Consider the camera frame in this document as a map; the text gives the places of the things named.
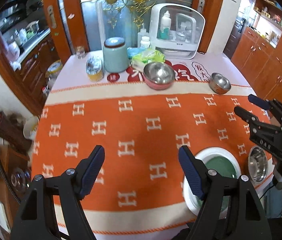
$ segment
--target silver bolt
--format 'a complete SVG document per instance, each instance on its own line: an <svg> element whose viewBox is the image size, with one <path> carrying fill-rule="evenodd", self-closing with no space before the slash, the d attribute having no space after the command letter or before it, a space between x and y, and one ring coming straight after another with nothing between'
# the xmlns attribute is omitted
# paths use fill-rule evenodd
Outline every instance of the silver bolt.
<svg viewBox="0 0 282 240"><path fill-rule="evenodd" d="M216 170L208 170L207 173L211 176L215 176L217 174Z"/></svg>
<svg viewBox="0 0 282 240"><path fill-rule="evenodd" d="M248 180L249 180L249 177L246 176L246 175L242 175L242 176L241 176L241 180L243 180L243 181L248 181Z"/></svg>
<svg viewBox="0 0 282 240"><path fill-rule="evenodd" d="M72 175L73 173L75 173L75 169L67 169L66 170L66 174L68 174L68 175Z"/></svg>
<svg viewBox="0 0 282 240"><path fill-rule="evenodd" d="M34 180L35 181L39 181L40 179L42 179L42 175L41 174L38 174L38 175L34 176Z"/></svg>

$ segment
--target white bucket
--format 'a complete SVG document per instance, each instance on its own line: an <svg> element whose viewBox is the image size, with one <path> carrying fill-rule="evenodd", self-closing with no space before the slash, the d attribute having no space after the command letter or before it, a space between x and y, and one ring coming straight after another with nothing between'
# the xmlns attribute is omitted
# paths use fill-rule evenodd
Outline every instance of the white bucket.
<svg viewBox="0 0 282 240"><path fill-rule="evenodd" d="M39 124L39 118L37 116L32 116L26 120L23 127L23 135L26 139L34 140L37 134L37 128Z"/></svg>

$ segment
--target small glass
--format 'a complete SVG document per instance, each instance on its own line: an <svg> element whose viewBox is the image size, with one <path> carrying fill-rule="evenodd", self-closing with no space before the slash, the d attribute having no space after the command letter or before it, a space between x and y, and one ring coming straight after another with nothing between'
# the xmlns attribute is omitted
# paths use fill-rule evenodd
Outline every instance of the small glass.
<svg viewBox="0 0 282 240"><path fill-rule="evenodd" d="M85 56L85 50L83 46L78 46L75 48L76 55L78 59L83 58Z"/></svg>

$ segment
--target metal bowl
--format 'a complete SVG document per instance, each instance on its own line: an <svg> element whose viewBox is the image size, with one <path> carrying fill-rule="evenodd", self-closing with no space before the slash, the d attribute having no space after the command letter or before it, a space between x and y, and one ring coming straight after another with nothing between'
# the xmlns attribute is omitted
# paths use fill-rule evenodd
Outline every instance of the metal bowl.
<svg viewBox="0 0 282 240"><path fill-rule="evenodd" d="M146 84L156 90L166 89L175 80L173 68L162 62L148 63L143 69Z"/></svg>
<svg viewBox="0 0 282 240"><path fill-rule="evenodd" d="M251 179L255 183L262 182L268 172L268 160L263 149L259 146L252 147L247 161Z"/></svg>
<svg viewBox="0 0 282 240"><path fill-rule="evenodd" d="M212 73L209 86L219 95L223 95L231 89L230 81L220 73Z"/></svg>

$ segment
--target canister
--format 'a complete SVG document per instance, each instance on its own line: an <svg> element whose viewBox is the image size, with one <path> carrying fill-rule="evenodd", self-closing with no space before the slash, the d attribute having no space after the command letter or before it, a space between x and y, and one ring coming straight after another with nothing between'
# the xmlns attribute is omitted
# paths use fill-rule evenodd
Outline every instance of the canister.
<svg viewBox="0 0 282 240"><path fill-rule="evenodd" d="M128 49L124 38L112 37L104 42L103 61L105 70L110 73L120 73L129 67Z"/></svg>

